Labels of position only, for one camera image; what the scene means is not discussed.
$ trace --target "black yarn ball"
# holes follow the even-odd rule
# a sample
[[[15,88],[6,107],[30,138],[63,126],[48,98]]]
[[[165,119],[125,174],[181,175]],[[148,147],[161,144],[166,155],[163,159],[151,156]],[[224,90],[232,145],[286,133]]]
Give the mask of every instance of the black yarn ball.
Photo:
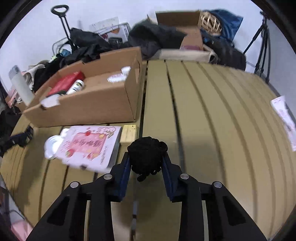
[[[149,174],[155,175],[161,170],[163,154],[168,150],[164,142],[152,137],[142,137],[128,146],[131,169],[144,181]]]

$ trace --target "black handle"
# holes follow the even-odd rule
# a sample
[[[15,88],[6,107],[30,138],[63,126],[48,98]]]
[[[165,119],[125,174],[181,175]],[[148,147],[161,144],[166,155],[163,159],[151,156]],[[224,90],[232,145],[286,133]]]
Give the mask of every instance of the black handle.
[[[62,7],[64,7],[66,9],[64,12],[58,12],[58,11],[55,10],[55,9],[62,8]],[[50,11],[53,14],[58,15],[61,18],[61,17],[65,17],[66,16],[66,12],[68,12],[68,10],[69,10],[69,6],[68,5],[57,5],[57,6],[52,7]]]

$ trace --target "pink book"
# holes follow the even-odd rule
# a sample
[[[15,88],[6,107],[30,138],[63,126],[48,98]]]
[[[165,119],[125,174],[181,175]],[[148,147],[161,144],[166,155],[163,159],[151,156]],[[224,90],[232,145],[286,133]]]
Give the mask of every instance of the pink book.
[[[71,167],[109,171],[116,162],[120,135],[120,126],[72,126],[55,156]]]

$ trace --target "open cardboard box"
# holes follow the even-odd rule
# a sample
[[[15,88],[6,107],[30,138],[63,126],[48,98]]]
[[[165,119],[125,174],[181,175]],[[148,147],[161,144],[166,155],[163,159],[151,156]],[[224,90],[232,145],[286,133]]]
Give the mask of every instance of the open cardboard box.
[[[158,24],[176,27],[177,30],[187,34],[181,46],[191,45],[203,50],[202,35],[199,28],[201,11],[156,12],[155,14]]]
[[[135,120],[142,57],[139,47],[102,53],[89,63],[78,61],[60,69],[36,92],[23,114],[36,127],[131,122]],[[107,78],[131,66],[125,81],[111,83]],[[40,104],[61,77],[81,71],[85,87],[80,92],[59,97],[60,105],[44,108]]]

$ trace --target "paper label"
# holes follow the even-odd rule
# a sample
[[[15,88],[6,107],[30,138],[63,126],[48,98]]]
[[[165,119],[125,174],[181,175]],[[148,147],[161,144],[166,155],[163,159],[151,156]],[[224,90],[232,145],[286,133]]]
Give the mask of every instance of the paper label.
[[[119,81],[125,81],[127,78],[127,76],[123,73],[120,73],[120,74],[114,74],[114,75],[111,75],[109,78],[108,78],[108,81],[109,82],[119,82]]]
[[[284,128],[290,140],[292,150],[296,151],[296,128],[295,123],[293,122],[286,108],[285,96],[280,96],[270,102],[276,113],[284,122]]]

